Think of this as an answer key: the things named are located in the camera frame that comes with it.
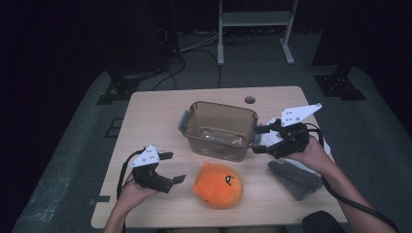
transparent container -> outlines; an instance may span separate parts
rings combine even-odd
[[[199,101],[184,112],[179,130],[193,152],[240,162],[254,143],[257,123],[252,110]]]

stuffed toy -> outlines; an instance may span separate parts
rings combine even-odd
[[[228,209],[241,200],[243,183],[230,168],[206,162],[202,165],[192,190],[209,207]]]

dark background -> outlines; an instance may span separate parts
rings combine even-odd
[[[217,0],[176,2],[178,31],[217,30]],[[108,67],[164,68],[161,60],[170,54],[155,42],[155,29],[170,28],[168,3],[0,2],[1,232],[15,224],[94,79]],[[225,0],[225,8],[233,10],[237,3]],[[239,1],[244,11],[290,5],[286,0]],[[349,57],[375,81],[408,132],[410,10],[407,1],[300,1],[293,25],[296,33],[324,29],[313,65]],[[142,20],[146,17],[149,24]]]

human hand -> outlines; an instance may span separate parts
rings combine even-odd
[[[132,180],[133,175],[130,173],[124,183],[126,183],[121,191],[119,200],[116,204],[117,208],[121,208],[126,212],[130,212],[133,208],[139,206],[148,197],[158,193],[158,191],[144,188]]]
[[[303,152],[292,153],[286,156],[286,158],[296,160],[322,176],[337,168],[319,141],[313,136],[310,136],[309,144]]]

table hole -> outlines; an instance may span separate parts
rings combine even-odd
[[[246,97],[245,97],[245,102],[246,102],[247,104],[255,104],[256,101],[257,101],[257,100],[256,100],[255,97],[253,97],[253,96],[246,96]]]

